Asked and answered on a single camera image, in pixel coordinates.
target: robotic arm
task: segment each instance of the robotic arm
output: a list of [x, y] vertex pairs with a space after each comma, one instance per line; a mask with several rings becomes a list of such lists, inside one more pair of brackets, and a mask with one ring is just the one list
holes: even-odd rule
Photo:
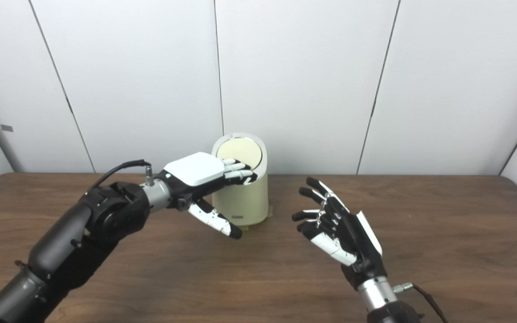
[[293, 214], [293, 221], [307, 239], [341, 263], [342, 272], [359, 292], [367, 308], [368, 323], [420, 323], [414, 308], [398, 300], [397, 292], [415, 288], [425, 296], [444, 323], [442, 311], [432, 296], [410, 283], [392, 288], [382, 263], [382, 247], [362, 211], [351, 214], [343, 202], [322, 182], [307, 178], [311, 188], [299, 193], [314, 200], [321, 209]]
[[[146, 167], [146, 182], [100, 184], [116, 171]], [[218, 213], [204, 196], [232, 184], [249, 184], [256, 174], [238, 161], [196, 153], [169, 163], [153, 176], [144, 160], [107, 172], [43, 235], [27, 264], [0, 291], [0, 323], [43, 323], [70, 290], [84, 285], [121, 239], [140, 231], [149, 215], [164, 208], [188, 210], [224, 235], [241, 230]]]

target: wooden table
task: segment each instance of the wooden table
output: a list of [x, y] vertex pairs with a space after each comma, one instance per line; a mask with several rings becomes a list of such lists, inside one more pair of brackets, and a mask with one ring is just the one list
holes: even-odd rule
[[[367, 215], [390, 282], [411, 281], [451, 323], [517, 322], [517, 186], [497, 176], [318, 176]], [[95, 174], [0, 176], [0, 288], [16, 259]], [[117, 180], [142, 182], [139, 175]], [[338, 262], [295, 231], [290, 215], [315, 205], [305, 176], [269, 178], [274, 216], [241, 240], [188, 213], [152, 214], [51, 315], [59, 323], [355, 323], [365, 309]], [[437, 323], [415, 292], [402, 299]]]

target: container lid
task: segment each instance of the container lid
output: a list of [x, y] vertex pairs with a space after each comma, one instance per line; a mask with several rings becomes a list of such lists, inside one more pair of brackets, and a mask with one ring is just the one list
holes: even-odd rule
[[267, 149], [263, 141], [250, 133], [230, 133], [214, 144], [213, 155], [221, 159], [234, 158], [247, 164], [262, 178], [267, 173]]
[[263, 152], [259, 145], [251, 139], [231, 138], [219, 146], [217, 157], [222, 159], [234, 158], [254, 170], [263, 159]]

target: black cable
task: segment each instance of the black cable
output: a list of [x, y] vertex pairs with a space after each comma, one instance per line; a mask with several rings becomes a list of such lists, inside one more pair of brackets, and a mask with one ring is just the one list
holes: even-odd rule
[[434, 300], [434, 297], [432, 297], [432, 295], [428, 294], [427, 292], [425, 292], [425, 290], [416, 286], [415, 284], [412, 284], [412, 287], [415, 290], [417, 290], [420, 294], [422, 294], [422, 296], [424, 296], [426, 302], [428, 302], [428, 304], [430, 304], [430, 306], [432, 306], [432, 308], [434, 309], [436, 314], [440, 317], [440, 319], [443, 321], [443, 323], [448, 323], [448, 320], [444, 316], [444, 313], [442, 312], [440, 307], [437, 305], [436, 301]]
[[101, 183], [104, 182], [107, 178], [109, 178], [112, 174], [115, 174], [116, 172], [118, 172], [118, 171], [120, 171], [120, 170], [122, 170], [124, 168], [138, 167], [138, 166], [151, 166], [151, 165], [150, 165], [150, 163], [147, 163], [144, 159], [131, 160], [131, 161], [125, 162], [125, 163], [123, 163], [123, 164], [113, 168], [112, 170], [106, 172], [103, 176], [101, 176], [101, 178], [99, 178], [99, 180], [97, 180], [95, 182], [95, 184], [93, 184], [87, 190], [87, 192], [89, 192], [93, 188], [96, 188], [97, 186], [101, 185]]

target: round container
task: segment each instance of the round container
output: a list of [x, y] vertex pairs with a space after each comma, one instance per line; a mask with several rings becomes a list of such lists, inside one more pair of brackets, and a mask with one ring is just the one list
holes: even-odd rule
[[262, 140], [249, 133], [232, 133], [213, 146], [214, 156], [234, 158], [258, 175], [248, 185], [232, 185], [213, 193], [213, 206], [234, 225], [260, 223], [268, 215], [267, 149]]

